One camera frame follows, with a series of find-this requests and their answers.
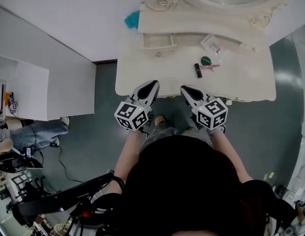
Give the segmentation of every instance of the jeans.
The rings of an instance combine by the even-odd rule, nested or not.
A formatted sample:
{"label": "jeans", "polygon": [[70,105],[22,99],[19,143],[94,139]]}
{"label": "jeans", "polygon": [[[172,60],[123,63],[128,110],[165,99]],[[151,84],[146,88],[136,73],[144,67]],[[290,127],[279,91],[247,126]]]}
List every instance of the jeans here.
{"label": "jeans", "polygon": [[26,127],[22,127],[13,131],[10,138],[14,142],[14,148],[21,151],[23,147],[34,146],[37,148],[45,148],[53,143],[58,135],[64,135],[68,132],[68,127],[60,120],[36,121]]}
{"label": "jeans", "polygon": [[[166,122],[159,124],[153,129],[152,133],[146,138],[146,140],[144,141],[141,147],[141,151],[143,151],[144,148],[146,148],[148,145],[152,144],[153,142],[168,136],[176,135],[177,132],[178,130],[176,128],[170,127]],[[206,128],[202,128],[201,130],[196,130],[196,129],[186,130],[180,135],[197,138],[207,143],[212,148],[214,147],[211,141],[211,137],[209,136]]]}

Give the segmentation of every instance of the teal object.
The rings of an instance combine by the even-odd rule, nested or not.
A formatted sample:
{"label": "teal object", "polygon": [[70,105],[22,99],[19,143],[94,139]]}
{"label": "teal object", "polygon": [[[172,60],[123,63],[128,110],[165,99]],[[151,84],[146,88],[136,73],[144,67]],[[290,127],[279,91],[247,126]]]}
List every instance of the teal object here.
{"label": "teal object", "polygon": [[139,10],[132,12],[131,14],[128,15],[127,18],[125,18],[124,22],[126,23],[126,25],[129,29],[131,29],[131,28],[138,29],[139,12],[140,12]]}
{"label": "teal object", "polygon": [[211,59],[209,57],[203,56],[201,58],[201,63],[202,63],[202,65],[211,65],[212,61],[211,61]]}

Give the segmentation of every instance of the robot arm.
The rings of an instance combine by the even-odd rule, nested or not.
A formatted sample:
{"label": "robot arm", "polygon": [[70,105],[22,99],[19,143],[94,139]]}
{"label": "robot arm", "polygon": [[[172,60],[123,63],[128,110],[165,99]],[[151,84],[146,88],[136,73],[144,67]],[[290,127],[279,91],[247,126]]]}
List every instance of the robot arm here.
{"label": "robot arm", "polygon": [[154,117],[152,105],[155,102],[160,84],[159,81],[148,81],[139,85],[122,101],[114,116],[120,126],[136,131]]}
{"label": "robot arm", "polygon": [[197,86],[184,85],[181,95],[192,109],[193,120],[197,126],[214,130],[227,120],[228,108],[221,99],[210,96],[206,90]]}

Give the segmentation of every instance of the gray floor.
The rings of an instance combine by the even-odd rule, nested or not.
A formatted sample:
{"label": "gray floor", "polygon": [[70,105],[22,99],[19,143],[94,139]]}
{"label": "gray floor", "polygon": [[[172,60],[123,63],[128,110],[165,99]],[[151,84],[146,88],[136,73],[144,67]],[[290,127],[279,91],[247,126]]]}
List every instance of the gray floor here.
{"label": "gray floor", "polygon": [[[285,38],[271,47],[276,101],[235,102],[229,108],[226,135],[253,178],[274,172],[272,183],[287,185],[297,160],[303,121],[301,71],[293,42]],[[67,135],[61,136],[61,157],[69,177],[89,180],[113,169],[126,139],[113,114],[125,97],[115,93],[116,65],[97,68],[95,114],[71,117]],[[190,110],[182,97],[158,99],[157,114],[188,127]],[[44,175],[56,190],[77,183],[67,180],[58,162],[59,148],[44,149]]]}

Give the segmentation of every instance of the white vanity table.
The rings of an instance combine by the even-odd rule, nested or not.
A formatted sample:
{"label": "white vanity table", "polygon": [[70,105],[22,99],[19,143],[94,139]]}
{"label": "white vanity table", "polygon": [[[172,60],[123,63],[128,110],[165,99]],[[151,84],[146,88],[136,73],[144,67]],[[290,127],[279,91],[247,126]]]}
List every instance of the white vanity table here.
{"label": "white vanity table", "polygon": [[[266,36],[273,14],[286,0],[145,0],[140,6],[138,31],[122,29],[116,92],[159,80],[159,97],[179,95],[184,84],[202,86],[211,94],[238,101],[273,101],[274,69]],[[147,52],[142,40],[172,34],[176,47],[162,45]],[[194,68],[209,53],[200,41],[213,34],[228,53],[214,72]]]}

